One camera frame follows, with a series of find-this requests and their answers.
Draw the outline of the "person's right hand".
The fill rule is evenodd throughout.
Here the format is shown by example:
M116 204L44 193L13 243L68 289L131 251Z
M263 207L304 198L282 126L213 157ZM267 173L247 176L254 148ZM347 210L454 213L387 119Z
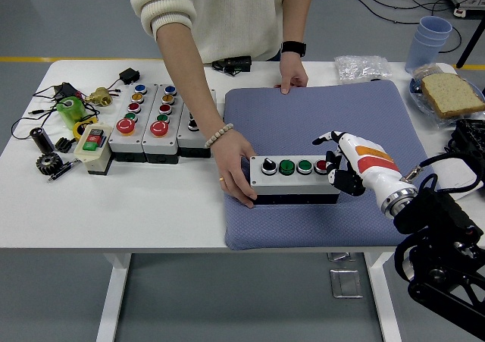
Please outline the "person's right hand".
M221 189L251 209L257 193L249 185L242 170L242 159L256 155L250 142L241 133L231 129L211 145L211 150L219 171Z

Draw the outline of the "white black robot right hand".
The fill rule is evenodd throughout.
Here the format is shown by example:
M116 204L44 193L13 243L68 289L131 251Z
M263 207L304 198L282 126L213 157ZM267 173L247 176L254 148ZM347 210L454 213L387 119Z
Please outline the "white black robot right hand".
M373 190L377 205L382 207L395 193L410 188L382 146L340 131L327 132L312 143L320 145L327 141L337 144L336 151L326 154L326 170L329 183L338 190L352 196Z

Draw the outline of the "person's left hand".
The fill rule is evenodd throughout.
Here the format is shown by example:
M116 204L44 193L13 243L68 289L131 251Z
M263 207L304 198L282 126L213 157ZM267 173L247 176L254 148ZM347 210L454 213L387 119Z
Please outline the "person's left hand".
M306 87L308 75L303 67L299 54L295 52L283 52L280 56L281 83L276 85L284 95L288 94L293 87Z

